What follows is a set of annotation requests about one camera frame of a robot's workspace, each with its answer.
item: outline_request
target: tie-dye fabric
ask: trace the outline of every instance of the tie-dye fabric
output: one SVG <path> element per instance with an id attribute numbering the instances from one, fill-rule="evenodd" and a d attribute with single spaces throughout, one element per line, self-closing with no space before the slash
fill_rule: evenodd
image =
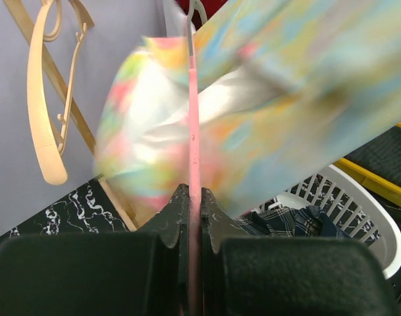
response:
<path id="1" fill-rule="evenodd" d="M 202 184 L 230 216 L 401 120 L 401 0 L 232 0 L 194 44 Z M 150 209 L 188 179 L 187 55 L 146 38 L 99 127 L 99 170 Z"/>

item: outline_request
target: red fabric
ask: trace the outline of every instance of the red fabric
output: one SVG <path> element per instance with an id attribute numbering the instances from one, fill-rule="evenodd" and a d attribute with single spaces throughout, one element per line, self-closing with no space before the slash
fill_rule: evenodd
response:
<path id="1" fill-rule="evenodd" d="M 211 18 L 225 3 L 227 0 L 201 0 L 203 6 L 206 10 L 207 18 Z M 180 5 L 181 9 L 187 14 L 188 6 L 190 4 L 189 0 L 177 0 L 177 3 Z M 193 24 L 198 30 L 201 26 L 200 15 L 198 11 L 194 11 L 193 14 Z"/>

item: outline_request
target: white laundry basket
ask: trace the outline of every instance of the white laundry basket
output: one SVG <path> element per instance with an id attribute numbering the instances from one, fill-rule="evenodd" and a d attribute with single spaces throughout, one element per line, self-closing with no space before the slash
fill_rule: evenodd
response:
<path id="1" fill-rule="evenodd" d="M 385 278 L 390 278 L 400 268 L 401 232 L 398 225 L 371 194 L 335 166 L 324 168 L 278 195 L 277 200 L 283 206 L 295 209 L 318 205 L 351 237 L 361 242 L 374 236 L 374 239 L 378 238 L 369 249 L 379 260 Z"/>

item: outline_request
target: black marble surface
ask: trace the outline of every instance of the black marble surface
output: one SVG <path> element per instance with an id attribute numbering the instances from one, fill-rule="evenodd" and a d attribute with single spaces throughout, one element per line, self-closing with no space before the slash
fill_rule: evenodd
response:
<path id="1" fill-rule="evenodd" d="M 22 234 L 128 231 L 95 179 L 0 236 L 0 245 Z"/>

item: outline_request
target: wall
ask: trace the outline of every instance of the wall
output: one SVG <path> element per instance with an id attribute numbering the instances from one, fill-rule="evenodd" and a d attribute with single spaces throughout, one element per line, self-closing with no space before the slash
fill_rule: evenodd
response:
<path id="1" fill-rule="evenodd" d="M 174 7 L 169 0 L 165 1 L 165 11 L 170 14 Z M 165 36 L 165 24 L 169 35 L 176 35 L 180 30 L 179 23 L 169 26 L 169 17 L 165 21 L 162 0 L 82 2 L 95 27 L 89 31 L 80 50 L 74 98 L 95 132 L 113 77 L 125 57 L 140 43 L 140 36 Z M 35 20 L 40 2 L 23 0 L 23 3 Z M 47 32 L 54 24 L 55 10 L 50 13 Z M 74 11 L 63 0 L 63 29 L 59 38 L 47 43 L 47 47 L 66 82 L 77 30 Z M 63 155 L 68 181 L 62 186 L 44 182 L 28 124 L 27 58 L 28 44 L 0 0 L 0 235 L 93 177 L 92 156 L 72 123 Z M 51 117 L 55 119 L 63 105 L 47 77 L 45 95 Z"/>

